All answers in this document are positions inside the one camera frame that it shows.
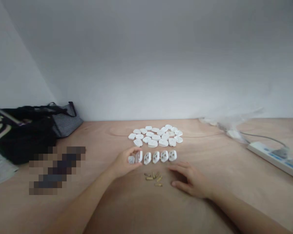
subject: forearm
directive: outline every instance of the forearm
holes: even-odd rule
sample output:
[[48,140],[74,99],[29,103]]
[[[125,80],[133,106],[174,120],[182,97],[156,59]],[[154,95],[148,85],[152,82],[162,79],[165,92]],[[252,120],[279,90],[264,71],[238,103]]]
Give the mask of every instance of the forearm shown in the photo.
[[111,170],[104,171],[57,218],[45,233],[82,233],[107,187],[115,179]]
[[213,188],[210,199],[244,233],[291,233],[283,226],[221,188]]

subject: black bag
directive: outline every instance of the black bag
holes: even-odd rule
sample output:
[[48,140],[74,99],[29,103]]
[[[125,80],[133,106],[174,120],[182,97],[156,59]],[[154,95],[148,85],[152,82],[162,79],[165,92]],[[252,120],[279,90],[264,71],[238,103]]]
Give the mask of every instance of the black bag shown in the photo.
[[51,153],[49,147],[56,145],[56,135],[52,130],[54,121],[50,117],[52,113],[36,112],[29,106],[1,110],[0,154],[2,156],[18,165],[36,159],[37,154]]

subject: hand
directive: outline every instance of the hand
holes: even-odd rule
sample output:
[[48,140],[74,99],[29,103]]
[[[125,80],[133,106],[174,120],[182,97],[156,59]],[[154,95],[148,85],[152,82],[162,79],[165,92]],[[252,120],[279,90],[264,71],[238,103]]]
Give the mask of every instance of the hand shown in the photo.
[[126,175],[128,172],[140,167],[142,163],[138,162],[135,164],[129,164],[128,157],[134,153],[136,154],[138,151],[141,151],[139,147],[132,147],[124,150],[119,153],[115,161],[109,167],[109,170],[112,172],[115,178],[122,177]]
[[176,187],[186,193],[198,198],[210,198],[213,190],[212,183],[196,168],[191,166],[188,162],[179,162],[175,165],[168,166],[172,171],[177,171],[183,174],[188,183],[180,181],[172,182],[172,186]]

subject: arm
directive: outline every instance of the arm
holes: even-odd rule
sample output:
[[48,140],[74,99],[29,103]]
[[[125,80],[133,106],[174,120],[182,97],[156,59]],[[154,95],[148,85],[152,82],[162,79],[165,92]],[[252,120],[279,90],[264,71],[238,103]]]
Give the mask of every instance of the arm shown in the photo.
[[45,234],[83,233],[107,187],[116,178],[124,176],[142,165],[140,162],[135,164],[128,163],[130,154],[140,150],[138,147],[132,147],[121,152],[113,164],[51,224]]
[[178,171],[188,180],[187,184],[174,181],[172,186],[194,197],[212,200],[243,233],[291,233],[259,210],[236,198],[230,192],[213,185],[189,163],[179,162],[168,168]]

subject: small parts pile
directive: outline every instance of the small parts pile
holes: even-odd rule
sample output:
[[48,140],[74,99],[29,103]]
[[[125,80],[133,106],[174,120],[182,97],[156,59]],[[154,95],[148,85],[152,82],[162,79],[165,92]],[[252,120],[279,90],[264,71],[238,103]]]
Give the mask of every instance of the small parts pile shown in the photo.
[[142,142],[146,143],[150,148],[157,146],[167,147],[168,145],[174,147],[176,143],[183,142],[183,139],[180,137],[182,135],[183,132],[178,130],[178,128],[167,124],[161,129],[152,128],[152,126],[135,129],[128,138],[134,140],[133,143],[137,147],[141,147],[143,145]]
[[154,184],[155,186],[163,187],[163,185],[159,183],[159,181],[163,178],[163,176],[159,177],[159,175],[160,175],[159,172],[156,174],[154,174],[154,172],[152,172],[152,175],[145,173],[144,175],[146,176],[146,180],[155,180],[156,179],[156,183]]
[[[134,164],[135,162],[136,163],[140,163],[142,162],[142,158],[143,158],[143,152],[142,151],[139,151],[136,153],[136,157],[134,156],[129,156],[128,157],[128,162],[130,164]],[[146,153],[144,155],[144,160],[143,160],[143,164],[144,165],[148,165],[150,162],[151,162],[151,159],[152,159],[152,155],[150,152]],[[161,160],[161,162],[166,162],[167,160],[169,161],[175,161],[177,159],[177,152],[175,150],[171,150],[168,151],[165,150],[163,151],[161,154],[159,153],[159,151],[156,151],[154,154],[153,154],[153,163],[157,163],[159,160]]]

